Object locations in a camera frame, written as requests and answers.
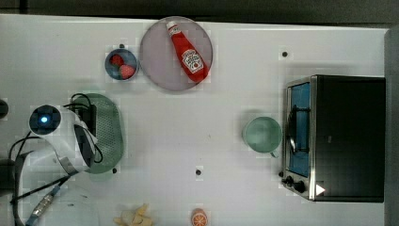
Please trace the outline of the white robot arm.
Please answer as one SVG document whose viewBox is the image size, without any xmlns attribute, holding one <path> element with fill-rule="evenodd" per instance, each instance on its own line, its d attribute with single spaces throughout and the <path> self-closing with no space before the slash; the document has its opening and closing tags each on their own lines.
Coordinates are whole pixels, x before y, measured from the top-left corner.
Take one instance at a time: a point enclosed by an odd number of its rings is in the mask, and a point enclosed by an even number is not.
<svg viewBox="0 0 399 226">
<path fill-rule="evenodd" d="M 79 116 L 65 106 L 41 105 L 28 121 L 30 137 L 47 142 L 41 150 L 19 153 L 15 159 L 15 188 L 11 200 L 15 226 L 36 226 L 60 188 L 95 159 L 93 136 Z M 19 202 L 44 190 L 46 194 L 22 219 Z"/>
</svg>

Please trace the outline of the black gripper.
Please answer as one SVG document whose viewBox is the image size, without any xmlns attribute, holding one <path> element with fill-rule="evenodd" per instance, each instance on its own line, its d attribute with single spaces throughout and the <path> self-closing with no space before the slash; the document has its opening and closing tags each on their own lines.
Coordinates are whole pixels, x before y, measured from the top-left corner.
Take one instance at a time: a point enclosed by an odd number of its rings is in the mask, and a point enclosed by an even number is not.
<svg viewBox="0 0 399 226">
<path fill-rule="evenodd" d="M 96 135 L 96 127 L 97 127 L 96 110 L 97 110 L 97 108 L 95 105 L 91 105 L 89 108 L 81 108 L 78 110 L 78 115 L 79 115 L 80 119 L 86 124 L 89 132 L 93 136 Z"/>
</svg>

